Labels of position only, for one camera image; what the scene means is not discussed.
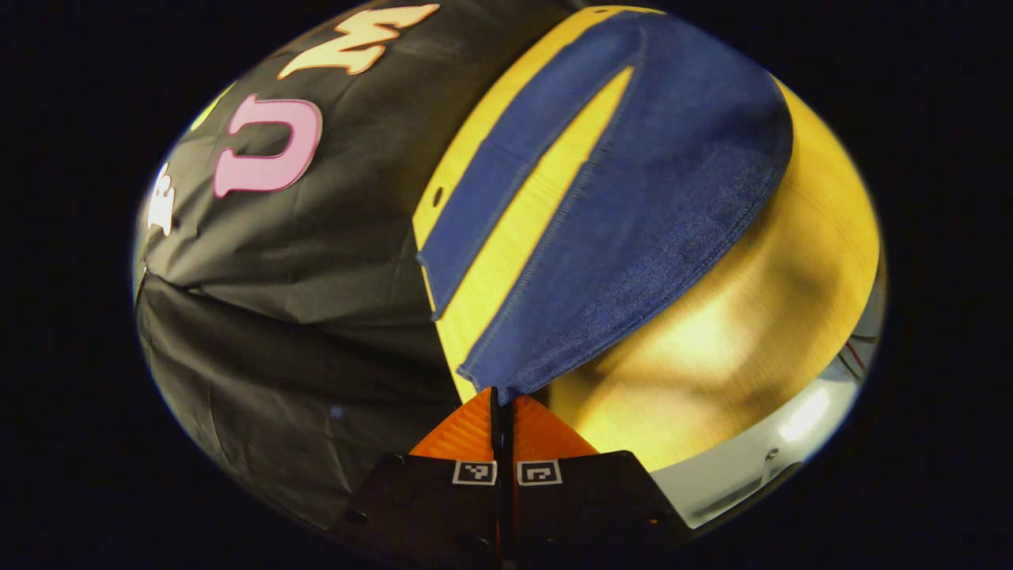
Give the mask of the black backdrop cloth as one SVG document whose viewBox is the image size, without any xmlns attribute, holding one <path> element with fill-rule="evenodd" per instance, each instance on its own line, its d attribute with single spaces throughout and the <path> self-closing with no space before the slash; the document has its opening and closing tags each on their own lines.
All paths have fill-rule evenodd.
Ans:
<svg viewBox="0 0 1013 570">
<path fill-rule="evenodd" d="M 224 474 L 332 528 L 460 404 L 412 214 L 474 105 L 582 0 L 369 0 L 272 51 L 178 138 L 138 213 L 155 385 Z"/>
</svg>

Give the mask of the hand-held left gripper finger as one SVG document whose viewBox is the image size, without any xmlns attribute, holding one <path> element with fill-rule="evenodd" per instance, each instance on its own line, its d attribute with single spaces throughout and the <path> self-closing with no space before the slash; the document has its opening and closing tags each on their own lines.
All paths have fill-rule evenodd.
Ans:
<svg viewBox="0 0 1013 570">
<path fill-rule="evenodd" d="M 497 570 L 496 396 L 478 393 L 409 452 L 383 455 L 350 495 L 334 537 L 392 570 Z"/>
<path fill-rule="evenodd" d="M 692 540 L 633 452 L 596 450 L 535 398 L 503 418 L 517 570 L 665 570 Z"/>
</svg>

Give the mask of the blue denim jeans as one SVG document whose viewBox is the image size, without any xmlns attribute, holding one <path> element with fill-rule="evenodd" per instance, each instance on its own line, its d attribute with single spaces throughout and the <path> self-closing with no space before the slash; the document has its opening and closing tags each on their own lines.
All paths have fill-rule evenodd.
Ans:
<svg viewBox="0 0 1013 570">
<path fill-rule="evenodd" d="M 413 219 L 459 387 L 506 403 L 661 313 L 768 202 L 793 137 L 773 76 L 676 16 L 562 21 L 471 112 Z"/>
</svg>

